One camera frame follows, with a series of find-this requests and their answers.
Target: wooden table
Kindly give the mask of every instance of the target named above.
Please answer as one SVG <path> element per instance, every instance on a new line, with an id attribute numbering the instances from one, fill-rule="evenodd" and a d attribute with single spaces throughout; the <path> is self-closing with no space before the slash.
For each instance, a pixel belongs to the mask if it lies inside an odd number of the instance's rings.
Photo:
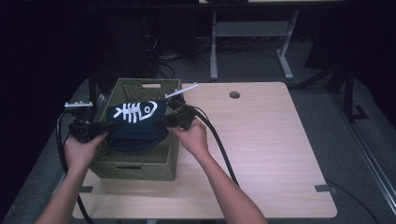
<path id="1" fill-rule="evenodd" d="M 240 98 L 231 98 L 231 91 Z M 266 217 L 336 215 L 330 192 L 316 191 L 326 183 L 283 83 L 200 84 L 185 99 L 209 116 L 240 187 Z M 227 171 L 210 132 L 208 144 Z M 223 218 L 202 168 L 183 146 L 173 182 L 101 179 L 89 171 L 83 186 L 93 187 L 81 193 L 92 218 Z M 78 206 L 73 215 L 82 218 Z"/>

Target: forearm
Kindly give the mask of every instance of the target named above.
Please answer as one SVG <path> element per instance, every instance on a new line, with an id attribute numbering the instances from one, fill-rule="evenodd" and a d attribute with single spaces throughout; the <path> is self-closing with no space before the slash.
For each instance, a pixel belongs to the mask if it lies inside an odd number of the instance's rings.
<path id="1" fill-rule="evenodd" d="M 69 171 L 35 223 L 69 223 L 87 171 Z"/>
<path id="2" fill-rule="evenodd" d="M 221 169 L 212 156 L 197 158 L 227 223 L 267 223 L 262 211 Z"/>

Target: metal stand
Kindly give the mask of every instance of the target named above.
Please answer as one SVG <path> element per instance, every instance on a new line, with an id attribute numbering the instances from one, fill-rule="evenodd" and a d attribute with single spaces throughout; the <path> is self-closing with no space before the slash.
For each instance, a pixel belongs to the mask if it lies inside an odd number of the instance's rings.
<path id="1" fill-rule="evenodd" d="M 97 112 L 96 80 L 95 80 L 95 74 L 93 72 L 90 73 L 90 76 L 88 77 L 88 85 L 90 88 L 90 102 L 93 103 L 92 114 L 96 115 Z"/>
<path id="2" fill-rule="evenodd" d="M 346 113 L 346 116 L 352 121 L 355 119 L 368 119 L 366 113 L 364 112 L 363 108 L 360 105 L 355 106 L 359 114 L 353 114 L 352 105 L 353 105 L 353 73 L 350 71 L 349 68 L 348 73 L 346 74 L 344 112 Z"/>
<path id="3" fill-rule="evenodd" d="M 316 81 L 321 80 L 322 78 L 337 72 L 341 67 L 342 67 L 341 63 L 335 64 L 334 66 L 332 66 L 326 70 L 323 70 L 320 73 L 317 73 L 316 75 L 312 76 L 311 78 L 307 79 L 306 81 L 304 81 L 300 84 L 297 84 L 295 86 L 289 87 L 289 90 L 302 90 L 305 87 L 308 87 L 309 85 L 315 83 Z M 339 87 L 336 88 L 336 90 L 331 91 L 331 92 L 338 92 L 338 91 L 339 91 Z"/>
<path id="4" fill-rule="evenodd" d="M 344 123 L 348 127 L 350 133 L 353 135 L 355 138 L 357 144 L 359 145 L 359 149 L 361 150 L 361 155 L 366 162 L 367 167 L 369 168 L 376 184 L 382 191 L 385 199 L 387 200 L 390 209 L 393 211 L 393 214 L 396 215 L 396 189 L 393 187 L 392 183 L 389 181 L 387 175 L 384 173 L 382 170 L 381 165 L 378 163 L 378 161 L 375 159 L 375 156 L 370 149 L 370 147 L 367 145 L 367 143 L 364 141 L 364 138 L 361 136 L 359 129 L 356 127 L 356 124 L 351 120 L 348 116 L 345 116 L 345 108 L 344 108 L 344 113 L 343 113 L 343 106 L 338 99 L 337 96 L 334 94 L 331 94 L 331 99 L 338 109 L 338 111 L 341 114 L 341 118 L 343 119 Z"/>
<path id="5" fill-rule="evenodd" d="M 210 79 L 218 79 L 218 64 L 216 58 L 217 36 L 285 36 L 285 43 L 276 50 L 276 56 L 282 66 L 285 78 L 293 79 L 286 51 L 297 21 L 299 10 L 294 10 L 289 21 L 217 21 L 216 11 L 212 21 L 212 51 L 210 52 Z"/>

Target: black cable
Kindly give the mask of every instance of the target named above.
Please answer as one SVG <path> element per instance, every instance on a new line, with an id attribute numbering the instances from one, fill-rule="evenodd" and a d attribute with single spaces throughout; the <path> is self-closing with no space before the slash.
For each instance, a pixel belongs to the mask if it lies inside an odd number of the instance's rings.
<path id="1" fill-rule="evenodd" d="M 193 106 L 193 105 L 192 105 L 192 108 L 194 108 L 194 109 L 197 109 L 197 110 L 201 111 L 201 113 L 202 113 L 202 114 L 204 114 L 204 115 L 205 115 L 205 118 L 206 118 L 206 119 L 209 121 L 209 117 L 207 116 L 207 114 L 205 113 L 205 111 L 204 111 L 204 110 L 202 110 L 200 107 Z"/>
<path id="2" fill-rule="evenodd" d="M 168 65 L 168 64 L 164 64 L 164 63 L 159 63 L 158 65 L 167 67 L 167 68 L 169 68 L 169 69 L 172 71 L 172 76 L 171 76 L 171 77 L 167 77 L 167 76 L 165 75 L 165 73 L 164 73 L 161 69 L 158 69 L 158 71 L 160 72 L 160 74 L 161 74 L 164 78 L 172 79 L 172 78 L 175 77 L 175 69 L 174 69 L 173 67 L 171 67 L 171 66 Z"/>
<path id="3" fill-rule="evenodd" d="M 379 221 L 376 219 L 376 217 L 375 217 L 375 215 L 373 214 L 373 212 L 370 211 L 370 209 L 369 209 L 361 200 L 359 200 L 358 197 L 356 197 L 355 195 L 351 194 L 351 193 L 350 193 L 349 191 L 347 191 L 346 189 L 341 188 L 338 184 L 332 182 L 330 179 L 328 179 L 328 178 L 326 178 L 326 177 L 325 177 L 324 179 L 325 179 L 327 182 L 331 183 L 333 186 L 335 186 L 335 187 L 337 187 L 338 189 L 340 189 L 341 191 L 343 191 L 345 194 L 347 194 L 349 197 L 351 197 L 353 200 L 355 200 L 355 202 L 357 202 L 358 204 L 360 204 L 361 207 L 363 207 L 363 208 L 366 210 L 366 212 L 372 217 L 373 221 L 374 221 L 376 224 L 379 224 Z"/>
<path id="4" fill-rule="evenodd" d="M 236 180 L 236 176 L 233 173 L 233 167 L 231 166 L 230 160 L 228 159 L 227 152 L 225 151 L 224 145 L 221 143 L 221 140 L 219 138 L 218 132 L 216 132 L 216 129 L 215 129 L 215 127 L 213 127 L 212 123 L 210 123 L 210 121 L 204 115 L 202 115 L 196 109 L 194 109 L 193 106 L 186 105 L 186 104 L 183 104 L 181 102 L 176 102 L 176 103 L 188 108 L 191 112 L 194 113 L 194 115 L 198 116 L 198 118 L 200 118 L 201 121 L 203 121 L 204 124 L 206 124 L 206 126 L 210 129 L 210 131 L 213 133 L 213 136 L 215 136 L 216 142 L 219 145 L 219 148 L 220 148 L 220 151 L 221 151 L 221 155 L 224 158 L 225 164 L 227 165 L 227 169 L 228 169 L 228 172 L 230 173 L 231 179 L 233 180 L 233 182 L 237 186 L 239 186 L 238 181 Z"/>
<path id="5" fill-rule="evenodd" d="M 61 160 L 62 167 L 64 169 L 64 173 L 67 174 L 68 167 L 67 167 L 67 162 L 66 162 L 66 157 L 64 155 L 64 143 L 62 143 L 62 134 L 61 134 L 61 128 L 62 128 L 62 118 L 64 117 L 65 114 L 68 114 L 70 112 L 65 111 L 59 116 L 57 123 L 56 123 L 56 145 L 58 146 L 58 153 L 59 153 L 59 159 Z M 81 210 L 81 214 L 84 216 L 85 220 L 89 224 L 93 224 L 93 221 L 91 220 L 90 216 L 87 213 L 87 210 L 85 209 L 85 206 L 81 200 L 81 197 L 77 198 L 77 203 L 79 210 Z"/>
<path id="6" fill-rule="evenodd" d="M 96 40 L 94 40 L 90 35 L 86 34 L 88 39 L 91 40 L 91 42 L 99 49 L 101 50 L 109 59 L 113 60 L 117 64 L 119 64 L 125 71 L 127 71 L 129 74 L 134 74 L 134 72 L 122 61 L 120 61 L 118 58 L 116 58 L 114 55 L 109 53 L 106 49 L 104 49 Z"/>
<path id="7" fill-rule="evenodd" d="M 219 42 L 219 44 L 216 46 L 217 53 L 218 54 L 236 54 L 238 52 L 242 52 L 240 48 L 240 44 L 235 43 L 235 41 L 232 41 L 231 38 L 224 39 L 223 41 Z"/>
<path id="8" fill-rule="evenodd" d="M 197 59 L 197 60 L 203 62 L 204 64 L 206 64 L 206 65 L 210 68 L 210 63 L 209 63 L 209 62 L 207 62 L 207 61 L 205 61 L 204 59 L 202 59 L 202 58 L 200 58 L 200 57 L 197 57 L 197 56 L 195 56 L 195 59 Z"/>

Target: fish skeleton logo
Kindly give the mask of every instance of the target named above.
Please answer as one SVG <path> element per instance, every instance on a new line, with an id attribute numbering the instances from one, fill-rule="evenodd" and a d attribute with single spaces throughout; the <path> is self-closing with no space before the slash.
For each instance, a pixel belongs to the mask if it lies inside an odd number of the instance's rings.
<path id="1" fill-rule="evenodd" d="M 148 101 L 147 103 L 150 103 L 153 105 L 152 108 L 150 108 L 150 106 L 145 106 L 145 108 L 143 109 L 143 112 L 146 113 L 146 115 L 142 116 L 142 110 L 140 108 L 140 103 L 137 104 L 123 104 L 122 105 L 122 109 L 116 107 L 117 113 L 114 114 L 113 118 L 117 118 L 120 114 L 122 114 L 122 118 L 124 120 L 127 120 L 127 116 L 129 116 L 128 118 L 128 122 L 131 123 L 132 118 L 134 118 L 134 123 L 137 123 L 137 119 L 139 120 L 143 120 L 143 119 L 148 119 L 150 118 L 155 110 L 157 109 L 157 103 L 153 102 L 153 101 Z"/>

